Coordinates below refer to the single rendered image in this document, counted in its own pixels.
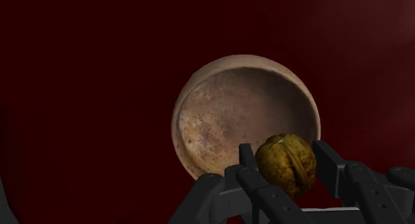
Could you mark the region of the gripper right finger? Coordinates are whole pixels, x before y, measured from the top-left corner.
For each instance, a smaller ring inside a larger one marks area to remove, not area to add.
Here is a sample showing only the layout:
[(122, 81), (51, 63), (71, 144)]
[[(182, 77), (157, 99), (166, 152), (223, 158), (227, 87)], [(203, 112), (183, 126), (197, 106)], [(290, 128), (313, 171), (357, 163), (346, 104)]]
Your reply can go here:
[(386, 174), (357, 161), (346, 161), (326, 142), (316, 140), (317, 177), (340, 199), (344, 211), (359, 212), (349, 224), (415, 224), (415, 169), (397, 166)]

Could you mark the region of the beige speckled ceramic bowl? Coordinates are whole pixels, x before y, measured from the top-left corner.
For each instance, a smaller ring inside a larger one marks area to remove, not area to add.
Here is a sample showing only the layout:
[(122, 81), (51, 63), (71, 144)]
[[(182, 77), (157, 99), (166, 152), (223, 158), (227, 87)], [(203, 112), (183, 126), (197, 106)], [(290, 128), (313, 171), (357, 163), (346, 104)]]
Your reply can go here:
[(256, 55), (231, 55), (194, 72), (174, 106), (172, 141), (178, 159), (197, 179), (238, 164), (238, 146), (256, 150), (268, 137), (321, 138), (312, 94), (287, 67)]

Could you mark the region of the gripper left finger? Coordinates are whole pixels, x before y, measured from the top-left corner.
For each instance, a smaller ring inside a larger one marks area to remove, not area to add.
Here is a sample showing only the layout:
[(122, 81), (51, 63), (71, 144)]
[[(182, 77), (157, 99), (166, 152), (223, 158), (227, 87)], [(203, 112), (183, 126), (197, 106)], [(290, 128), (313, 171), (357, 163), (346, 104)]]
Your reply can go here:
[[(251, 224), (260, 224), (262, 213), (268, 224), (314, 224), (281, 188), (270, 185), (259, 174), (249, 144), (239, 146), (239, 162), (235, 178), (251, 202)], [(227, 224), (225, 217), (214, 219), (211, 215), (214, 201), (224, 189), (222, 175), (201, 175), (167, 224)]]

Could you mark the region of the brown walnut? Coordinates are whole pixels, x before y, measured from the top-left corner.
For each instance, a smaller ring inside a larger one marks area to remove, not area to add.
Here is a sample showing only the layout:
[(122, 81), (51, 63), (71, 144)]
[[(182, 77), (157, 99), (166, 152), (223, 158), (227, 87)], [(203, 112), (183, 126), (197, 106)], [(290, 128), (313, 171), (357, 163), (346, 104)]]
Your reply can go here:
[(295, 134), (268, 138), (255, 153), (259, 173), (290, 198), (308, 193), (315, 184), (317, 160), (312, 147)]

